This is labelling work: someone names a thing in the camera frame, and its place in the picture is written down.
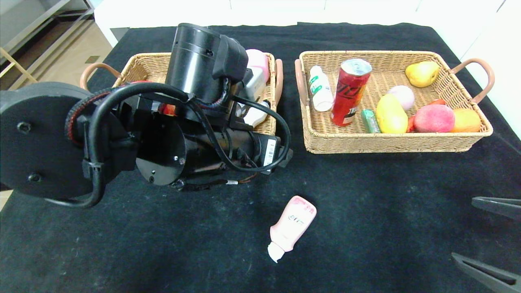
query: basket handle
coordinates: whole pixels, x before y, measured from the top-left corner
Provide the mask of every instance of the basket handle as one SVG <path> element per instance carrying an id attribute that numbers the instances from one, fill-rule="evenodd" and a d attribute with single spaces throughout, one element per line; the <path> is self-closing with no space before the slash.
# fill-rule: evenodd
<path id="1" fill-rule="evenodd" d="M 282 60 L 275 60 L 275 105 L 279 104 L 280 97 L 282 96 L 282 84 L 284 82 L 284 73 L 282 70 Z"/>
<path id="2" fill-rule="evenodd" d="M 296 86 L 299 89 L 300 102 L 307 106 L 309 97 L 307 96 L 306 79 L 302 72 L 302 64 L 300 59 L 295 60 L 295 75 L 296 75 Z"/>
<path id="3" fill-rule="evenodd" d="M 474 102 L 479 103 L 488 94 L 488 92 L 490 92 L 490 90 L 492 89 L 492 86 L 494 86 L 495 75 L 494 75 L 494 71 L 492 70 L 490 65 L 487 62 L 485 62 L 483 59 L 479 59 L 479 58 L 471 58 L 466 61 L 463 61 L 458 66 L 452 68 L 451 72 L 456 74 L 460 70 L 465 68 L 465 66 L 469 65 L 470 63 L 477 63 L 477 64 L 481 65 L 488 76 L 487 86 L 482 90 L 482 92 L 480 92 L 477 96 L 474 97 Z"/>
<path id="4" fill-rule="evenodd" d="M 108 71 L 110 71 L 110 73 L 112 73 L 116 78 L 120 78 L 121 77 L 121 73 L 119 73 L 117 70 L 112 68 L 110 65 L 107 65 L 107 64 L 101 63 L 101 62 L 92 63 L 91 65 L 87 66 L 87 68 L 85 68 L 85 70 L 81 74 L 81 77 L 80 77 L 80 87 L 82 89 L 87 90 L 87 91 L 89 90 L 87 88 L 87 80 L 91 76 L 92 72 L 95 69 L 97 69 L 97 68 L 105 68 Z"/>

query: barcode label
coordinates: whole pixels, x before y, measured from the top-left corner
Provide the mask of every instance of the barcode label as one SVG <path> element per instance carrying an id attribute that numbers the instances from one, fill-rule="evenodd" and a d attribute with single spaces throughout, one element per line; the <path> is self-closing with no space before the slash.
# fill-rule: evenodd
<path id="1" fill-rule="evenodd" d="M 273 155 L 275 154 L 276 146 L 277 141 L 275 139 L 268 139 L 268 143 L 266 144 L 266 154 L 264 155 L 264 166 L 269 165 L 273 162 Z"/>

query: peach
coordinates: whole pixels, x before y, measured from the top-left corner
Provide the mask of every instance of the peach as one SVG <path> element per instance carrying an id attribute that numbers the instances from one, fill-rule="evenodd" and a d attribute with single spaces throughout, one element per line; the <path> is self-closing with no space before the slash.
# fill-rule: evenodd
<path id="1" fill-rule="evenodd" d="M 414 116 L 418 132 L 449 132 L 454 127 L 454 112 L 445 105 L 423 106 Z"/>

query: table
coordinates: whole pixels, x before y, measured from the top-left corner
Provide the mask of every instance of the table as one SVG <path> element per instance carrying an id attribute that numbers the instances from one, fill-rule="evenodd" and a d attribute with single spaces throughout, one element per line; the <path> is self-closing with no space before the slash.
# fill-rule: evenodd
<path id="1" fill-rule="evenodd" d="M 120 174 L 104 200 L 71 210 L 14 192 L 1 212 L 0 288 L 8 292 L 488 292 L 451 252 L 519 274 L 521 223 L 471 206 L 521 198 L 521 142 L 485 98 L 494 134 L 464 153 L 313 155 L 304 149 L 293 61 L 306 50 L 429 50 L 456 56 L 429 27 L 409 24 L 214 27 L 284 62 L 278 112 L 293 134 L 286 169 L 248 185 L 176 192 Z M 131 29 L 105 62 L 169 52 L 175 28 Z M 466 70 L 471 95 L 480 88 Z M 114 78 L 97 72 L 92 91 Z M 228 178 L 239 178 L 230 173 Z M 269 227 L 300 194 L 317 206 L 278 264 Z"/>

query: wooden floor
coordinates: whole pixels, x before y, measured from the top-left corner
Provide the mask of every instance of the wooden floor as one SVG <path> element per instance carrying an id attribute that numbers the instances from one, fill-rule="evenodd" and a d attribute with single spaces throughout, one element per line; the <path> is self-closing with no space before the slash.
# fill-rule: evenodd
<path id="1" fill-rule="evenodd" d="M 89 24 L 85 31 L 76 39 L 72 40 L 60 56 L 58 56 L 52 63 L 44 62 L 35 72 L 33 72 L 32 75 L 38 80 L 38 82 L 60 81 L 79 86 L 81 73 L 89 65 L 85 62 L 87 62 L 89 58 L 90 63 L 102 62 L 105 59 L 110 50 L 112 50 L 112 47 L 105 39 L 94 20 L 87 21 Z M 18 57 L 17 61 L 24 68 L 28 68 L 31 62 L 37 59 L 52 43 L 52 41 L 67 30 L 69 26 L 70 24 L 68 23 L 61 23 L 55 26 L 43 38 L 31 46 L 31 48 L 22 56 Z M 18 75 L 17 72 L 14 72 L 9 76 L 8 74 L 0 80 L 2 89 L 4 89 L 7 84 L 12 83 L 13 79 L 16 79 Z M 0 192 L 0 210 L 9 199 L 11 192 L 11 190 Z"/>

